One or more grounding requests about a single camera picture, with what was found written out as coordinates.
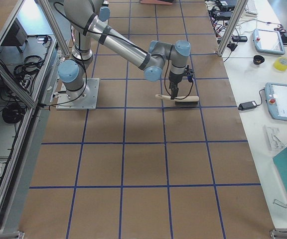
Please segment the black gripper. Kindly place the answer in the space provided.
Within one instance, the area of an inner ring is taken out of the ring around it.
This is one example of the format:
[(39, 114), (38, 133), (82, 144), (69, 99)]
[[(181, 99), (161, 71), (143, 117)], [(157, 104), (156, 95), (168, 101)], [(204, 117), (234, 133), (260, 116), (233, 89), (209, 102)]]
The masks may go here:
[(183, 74), (169, 74), (169, 88), (171, 90), (170, 99), (174, 100), (178, 96), (179, 87), (178, 84), (182, 81)]

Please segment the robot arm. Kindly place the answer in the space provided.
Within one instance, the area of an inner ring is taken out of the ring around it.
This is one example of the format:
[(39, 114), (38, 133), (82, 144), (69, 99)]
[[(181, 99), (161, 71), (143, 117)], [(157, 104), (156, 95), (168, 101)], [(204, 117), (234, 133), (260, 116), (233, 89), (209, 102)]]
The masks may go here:
[(109, 8), (102, 0), (66, 0), (63, 3), (63, 16), (75, 30), (72, 55), (79, 60), (92, 59), (91, 40), (94, 39), (124, 59), (143, 70), (144, 77), (149, 81), (161, 78), (165, 62), (171, 61), (169, 72), (170, 92), (167, 99), (179, 102), (196, 102), (197, 96), (179, 97), (178, 84), (183, 77), (193, 81), (193, 71), (188, 67), (187, 60), (191, 44), (179, 40), (175, 44), (152, 41), (149, 50), (145, 51), (106, 24)]

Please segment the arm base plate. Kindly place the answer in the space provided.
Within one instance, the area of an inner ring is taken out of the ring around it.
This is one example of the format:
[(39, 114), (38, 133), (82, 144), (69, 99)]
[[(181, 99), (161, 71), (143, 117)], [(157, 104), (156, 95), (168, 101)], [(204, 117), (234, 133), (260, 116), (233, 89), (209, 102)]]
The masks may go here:
[(97, 106), (97, 97), (100, 79), (99, 78), (83, 78), (86, 86), (72, 92), (66, 90), (62, 83), (61, 90), (64, 91), (58, 97), (57, 110), (95, 110)]

